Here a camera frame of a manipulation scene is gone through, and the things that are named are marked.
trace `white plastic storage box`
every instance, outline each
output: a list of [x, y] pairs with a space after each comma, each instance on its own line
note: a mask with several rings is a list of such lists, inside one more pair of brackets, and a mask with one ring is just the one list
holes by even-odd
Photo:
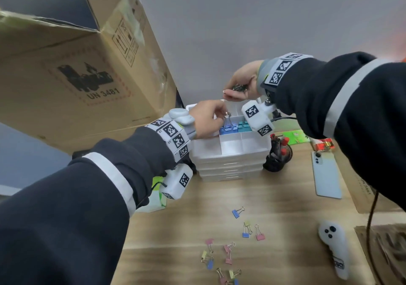
[[[245, 120], [241, 112], [245, 103], [226, 101], [231, 123], [238, 124]], [[214, 136], [192, 141], [190, 159], [203, 181], [245, 179], [259, 175], [271, 149], [269, 135], [262, 137], [250, 131], [224, 135], [217, 132]]]

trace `reflective stripe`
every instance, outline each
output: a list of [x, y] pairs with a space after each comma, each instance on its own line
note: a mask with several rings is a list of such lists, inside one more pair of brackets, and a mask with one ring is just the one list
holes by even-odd
[[389, 62], [391, 61], [378, 58], [374, 59], [370, 61], [368, 64], [359, 68], [358, 71], [355, 72], [353, 76], [347, 80], [347, 82], [345, 82], [344, 86], [341, 88], [340, 92], [334, 99], [330, 109], [327, 112], [323, 130], [323, 135], [325, 137], [327, 138], [334, 137], [335, 126], [337, 125], [341, 113], [343, 112], [352, 94], [359, 87], [361, 81], [375, 68], [379, 67], [380, 65], [387, 64]]
[[104, 174], [113, 182], [117, 190], [120, 192], [123, 197], [125, 204], [128, 209], [129, 216], [131, 217], [135, 212], [135, 201], [132, 197], [133, 191], [128, 181], [125, 179], [123, 174], [111, 163], [105, 156], [99, 153], [88, 153], [83, 156], [94, 162], [95, 165], [103, 171]]

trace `pink binder clip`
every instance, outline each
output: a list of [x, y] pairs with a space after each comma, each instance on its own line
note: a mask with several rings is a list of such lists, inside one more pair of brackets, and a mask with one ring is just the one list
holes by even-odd
[[263, 233], [261, 233], [261, 230], [259, 229], [258, 224], [255, 224], [255, 228], [256, 228], [256, 239], [258, 241], [265, 240], [265, 236]]
[[207, 240], [205, 241], [205, 243], [207, 244], [207, 247], [209, 248], [209, 252], [210, 252], [210, 253], [213, 253], [213, 252], [214, 252], [214, 251], [213, 251], [213, 241], [214, 241], [213, 238], [209, 238], [209, 239], [207, 239]]
[[224, 249], [226, 250], [226, 253], [230, 253], [230, 251], [231, 251], [231, 248], [232, 247], [235, 247], [236, 246], [236, 243], [235, 242], [233, 242], [232, 244], [229, 244], [229, 245], [224, 245]]
[[227, 278], [225, 278], [224, 275], [223, 275], [223, 273], [221, 273], [221, 269], [220, 269], [220, 268], [217, 268], [216, 271], [217, 271], [217, 273], [218, 273], [218, 275], [219, 275], [219, 277], [220, 277], [220, 284], [221, 284], [221, 285], [225, 285], [226, 282], [227, 282]]
[[226, 263], [229, 265], [233, 264], [233, 261], [231, 260], [231, 251], [227, 253]]

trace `dark sleeve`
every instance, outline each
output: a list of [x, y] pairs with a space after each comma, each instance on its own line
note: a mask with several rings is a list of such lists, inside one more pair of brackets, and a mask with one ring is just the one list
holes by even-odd
[[[312, 138], [325, 138], [327, 112], [344, 83], [374, 56], [356, 52], [329, 62], [306, 58], [289, 69], [275, 101], [286, 114], [296, 113]], [[381, 65], [370, 72], [346, 104], [334, 132], [353, 169], [403, 209], [400, 184], [406, 177], [406, 63]]]
[[[145, 127], [123, 142], [104, 139], [92, 151], [129, 181], [136, 204], [152, 177], [175, 165], [165, 142]], [[75, 159], [0, 205], [0, 283], [110, 284], [128, 223], [114, 184], [89, 159]]]

